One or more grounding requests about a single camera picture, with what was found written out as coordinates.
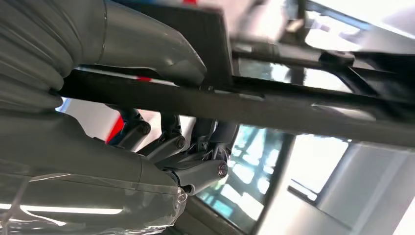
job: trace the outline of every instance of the white wall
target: white wall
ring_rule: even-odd
[[[317,208],[283,190],[260,234],[392,235],[415,195],[415,154],[373,144],[346,154]]]
[[[348,235],[350,229],[332,217],[284,191],[271,205],[261,235]]]
[[[415,40],[399,34],[373,27],[360,43],[361,51],[388,53],[415,53]]]

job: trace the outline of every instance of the robotic arm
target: robotic arm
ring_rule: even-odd
[[[173,223],[183,202],[180,182],[143,155],[88,137],[73,117],[54,111],[62,103],[55,91],[80,64],[149,68],[178,85],[198,86],[206,67],[186,39],[109,0],[0,0],[0,13],[0,169],[10,182],[21,179],[0,197],[8,198],[0,202],[6,205],[0,207],[6,210],[0,216],[4,234],[16,221],[44,222],[36,224],[40,229],[53,224],[60,233],[154,229],[161,218],[161,224]],[[91,185],[99,190],[85,188]],[[79,209],[86,201],[96,207],[99,201],[121,212],[110,218],[63,213],[64,221],[57,221],[42,211],[55,208],[50,204],[56,198],[68,202],[59,208]],[[36,209],[43,214],[19,207],[25,204],[41,205]]]

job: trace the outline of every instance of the glass pane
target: glass pane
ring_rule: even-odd
[[[262,200],[281,142],[281,132],[240,126],[229,162],[229,175],[197,196],[248,233],[263,209]]]
[[[239,59],[239,72],[243,77],[290,83],[291,78],[289,70],[288,67],[280,64]],[[352,90],[337,76],[322,70],[305,69],[304,85],[352,93]]]
[[[352,93],[337,76],[322,70],[305,70],[304,85],[308,87],[322,88],[346,93]]]

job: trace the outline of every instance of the grey robotic arm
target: grey robotic arm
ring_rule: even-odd
[[[110,198],[163,189],[159,197],[141,193],[142,200],[133,200],[134,206],[124,208],[117,214],[120,217],[112,216],[109,225],[120,219],[129,226],[136,225],[135,218],[125,220],[128,217],[123,213],[140,208],[152,212],[148,217],[151,221],[165,216],[166,201],[177,198],[167,200],[163,195],[177,193],[176,181],[142,155],[88,137],[73,117],[54,111],[62,103],[54,91],[61,89],[63,78],[79,64],[149,68],[177,84],[199,85],[206,68],[190,44],[172,28],[108,0],[0,0],[0,13],[1,173],[22,179],[46,175],[40,181],[23,180],[16,190],[2,191],[1,198],[14,198],[0,202],[11,205],[1,214],[3,229],[12,215],[28,215],[14,213],[15,205],[29,202],[45,206],[51,198],[76,195],[71,187],[44,187],[44,196],[40,196],[42,186],[33,185],[51,184],[47,176],[56,175],[64,181],[69,175],[88,176],[94,182],[123,182],[116,184],[122,193],[107,195],[109,205],[118,203]],[[91,181],[82,183],[87,186]],[[91,196],[86,198],[91,203],[96,201]],[[173,202],[171,206],[168,211],[174,218],[170,212],[175,207]],[[60,218],[72,220],[68,213]],[[94,223],[96,218],[85,220]],[[147,225],[142,221],[140,228]]]

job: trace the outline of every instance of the black metal bar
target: black metal bar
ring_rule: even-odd
[[[288,166],[296,136],[284,133],[282,139],[283,141],[281,150],[279,151],[277,162],[274,167],[274,172],[270,180],[270,186],[268,188],[267,194],[264,196],[264,209],[262,210],[258,221],[250,233],[252,235],[259,234],[265,218],[269,215],[269,213],[271,213],[271,204],[274,202],[277,194],[281,191],[282,177],[284,176]]]
[[[301,76],[301,71],[297,71],[297,76]],[[309,105],[315,103],[325,103],[331,105],[340,105],[354,107],[373,114],[377,119],[397,120],[404,122],[395,109],[391,107],[403,107],[411,110],[415,108],[407,103],[397,101],[386,101],[377,97],[349,94],[338,91],[330,91],[325,89],[311,88],[305,86],[296,86],[275,81],[267,81],[262,79],[251,79],[246,77],[233,77],[234,92],[257,92],[259,94],[273,94],[283,97],[301,98],[307,97],[304,103]]]
[[[414,125],[367,121],[329,113],[304,105],[308,103],[308,97],[300,94],[296,99],[284,98],[269,102],[236,94],[215,94],[76,70],[66,78],[59,93],[64,97],[266,126],[285,132],[415,146]],[[315,89],[313,93],[331,97],[321,89]]]
[[[231,45],[233,58],[245,58],[318,70],[330,69],[326,64],[319,61],[323,50],[314,47],[288,44],[273,45],[241,39],[232,39]],[[355,56],[353,68],[374,70],[373,66],[369,65],[365,59],[360,58],[359,54]]]
[[[378,96],[379,94],[367,84],[363,78],[349,67],[332,69],[334,75],[337,75],[346,85],[350,86],[354,93],[371,96]]]

